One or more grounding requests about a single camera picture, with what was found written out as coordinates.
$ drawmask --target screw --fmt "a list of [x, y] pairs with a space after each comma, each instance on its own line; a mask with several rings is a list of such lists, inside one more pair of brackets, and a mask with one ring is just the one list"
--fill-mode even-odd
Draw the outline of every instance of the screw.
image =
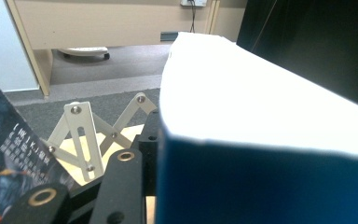
[[77, 105], [75, 105], [75, 106], [72, 107], [72, 109], [71, 109], [71, 113], [72, 113], [72, 114], [80, 114], [80, 112], [81, 112], [81, 108], [80, 108], [79, 106], [77, 106]]
[[138, 98], [136, 99], [138, 101], [139, 104], [143, 103], [146, 100], [146, 97], [144, 96], [138, 96]]
[[55, 147], [48, 147], [48, 151], [51, 152], [51, 153], [54, 153], [55, 152]]
[[93, 170], [95, 170], [95, 166], [89, 165], [89, 166], [87, 167], [87, 171], [91, 172], [91, 171], [93, 171]]

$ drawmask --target book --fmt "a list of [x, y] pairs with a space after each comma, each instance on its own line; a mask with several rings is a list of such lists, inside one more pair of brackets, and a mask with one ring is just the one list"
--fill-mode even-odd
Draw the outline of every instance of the book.
[[21, 195], [47, 183], [77, 186], [0, 90], [0, 220]]

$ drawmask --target metal bracket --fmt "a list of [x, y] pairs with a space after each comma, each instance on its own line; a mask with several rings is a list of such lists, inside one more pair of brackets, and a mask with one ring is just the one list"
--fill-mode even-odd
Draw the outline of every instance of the metal bracket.
[[[111, 126], [103, 119], [91, 112], [89, 102], [74, 102], [63, 107], [63, 115], [57, 123], [48, 141], [45, 141], [49, 151], [58, 159], [66, 161], [82, 170], [86, 182], [103, 175], [104, 168], [102, 157], [113, 143], [118, 143], [124, 148], [129, 148], [132, 141], [121, 134], [131, 118], [141, 108], [148, 115], [157, 107], [140, 92], [127, 105], [116, 123]], [[71, 134], [74, 141], [76, 155], [60, 148], [65, 137]], [[104, 140], [98, 145], [96, 133], [105, 135]], [[80, 135], [84, 134], [87, 147], [80, 143]]]

